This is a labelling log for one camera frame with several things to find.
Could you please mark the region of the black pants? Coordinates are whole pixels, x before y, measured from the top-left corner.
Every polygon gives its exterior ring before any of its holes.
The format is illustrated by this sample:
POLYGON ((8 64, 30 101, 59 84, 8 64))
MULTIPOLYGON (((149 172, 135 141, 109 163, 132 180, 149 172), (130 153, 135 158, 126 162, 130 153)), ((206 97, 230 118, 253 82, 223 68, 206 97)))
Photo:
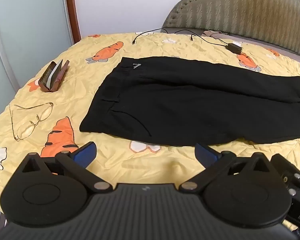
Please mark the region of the black pants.
POLYGON ((299 139, 300 77, 175 57, 124 57, 79 129, 170 146, 299 139))

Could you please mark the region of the yellow carrot print bedspread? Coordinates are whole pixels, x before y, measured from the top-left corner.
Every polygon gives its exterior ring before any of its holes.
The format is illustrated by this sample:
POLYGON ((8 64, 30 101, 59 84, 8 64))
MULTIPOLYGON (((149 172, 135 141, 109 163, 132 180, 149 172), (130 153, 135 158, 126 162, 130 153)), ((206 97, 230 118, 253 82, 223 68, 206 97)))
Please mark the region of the yellow carrot print bedspread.
POLYGON ((94 35, 61 53, 61 87, 33 79, 0 114, 0 196, 21 161, 94 142, 88 170, 111 185, 180 185, 197 143, 279 153, 300 170, 300 62, 277 49, 164 33, 94 35))

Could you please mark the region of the brown open glasses case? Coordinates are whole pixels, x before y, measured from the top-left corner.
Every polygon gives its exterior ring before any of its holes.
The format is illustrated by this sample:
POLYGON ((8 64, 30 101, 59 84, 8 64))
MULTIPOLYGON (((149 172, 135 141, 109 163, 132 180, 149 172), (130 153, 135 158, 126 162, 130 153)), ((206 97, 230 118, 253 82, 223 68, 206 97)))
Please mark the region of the brown open glasses case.
POLYGON ((63 62, 63 60, 50 62, 38 81, 39 87, 43 92, 52 93, 59 90, 66 71, 68 70, 69 63, 69 60, 65 62, 63 62))

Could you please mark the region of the black power adapter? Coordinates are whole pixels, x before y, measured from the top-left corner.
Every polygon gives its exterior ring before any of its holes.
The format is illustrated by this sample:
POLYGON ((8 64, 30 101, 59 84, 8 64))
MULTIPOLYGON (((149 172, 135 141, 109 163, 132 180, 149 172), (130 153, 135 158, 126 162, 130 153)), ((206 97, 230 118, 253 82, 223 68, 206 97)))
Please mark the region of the black power adapter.
POLYGON ((241 55, 242 47, 235 43, 229 43, 225 48, 234 54, 241 55))

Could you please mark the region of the frosted glass wardrobe door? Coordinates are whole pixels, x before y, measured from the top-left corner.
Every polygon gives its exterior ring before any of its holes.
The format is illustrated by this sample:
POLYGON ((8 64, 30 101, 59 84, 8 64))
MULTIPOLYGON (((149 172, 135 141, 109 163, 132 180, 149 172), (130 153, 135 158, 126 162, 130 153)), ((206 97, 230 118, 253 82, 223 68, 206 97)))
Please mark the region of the frosted glass wardrobe door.
POLYGON ((0 113, 73 43, 66 0, 0 0, 0 113))

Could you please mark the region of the olive padded headboard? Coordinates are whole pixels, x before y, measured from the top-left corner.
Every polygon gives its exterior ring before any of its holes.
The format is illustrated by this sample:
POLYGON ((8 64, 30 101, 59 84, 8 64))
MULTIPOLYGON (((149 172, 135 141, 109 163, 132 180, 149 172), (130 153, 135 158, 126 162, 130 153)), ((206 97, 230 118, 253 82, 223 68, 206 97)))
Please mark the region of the olive padded headboard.
POLYGON ((163 26, 218 30, 300 55, 300 0, 181 0, 163 26))

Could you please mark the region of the thin metal frame eyeglasses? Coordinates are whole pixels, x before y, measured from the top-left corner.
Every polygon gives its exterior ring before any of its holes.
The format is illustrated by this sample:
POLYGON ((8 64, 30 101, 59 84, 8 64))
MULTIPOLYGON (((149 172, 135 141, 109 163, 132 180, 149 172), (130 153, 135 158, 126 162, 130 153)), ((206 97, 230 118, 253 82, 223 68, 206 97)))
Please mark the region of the thin metal frame eyeglasses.
POLYGON ((46 102, 31 107, 20 105, 8 106, 13 139, 22 141, 31 136, 36 127, 52 114, 53 102, 46 102))

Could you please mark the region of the brown wooden door frame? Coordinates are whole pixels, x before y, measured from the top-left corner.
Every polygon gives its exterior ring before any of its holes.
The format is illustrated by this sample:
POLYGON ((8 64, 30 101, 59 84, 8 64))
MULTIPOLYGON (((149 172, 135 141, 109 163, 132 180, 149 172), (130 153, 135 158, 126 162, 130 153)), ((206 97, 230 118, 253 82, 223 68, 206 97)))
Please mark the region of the brown wooden door frame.
POLYGON ((81 34, 78 25, 77 19, 77 10, 75 0, 66 0, 66 5, 68 9, 68 16, 70 21, 71 33, 74 40, 74 43, 77 43, 81 40, 81 34))

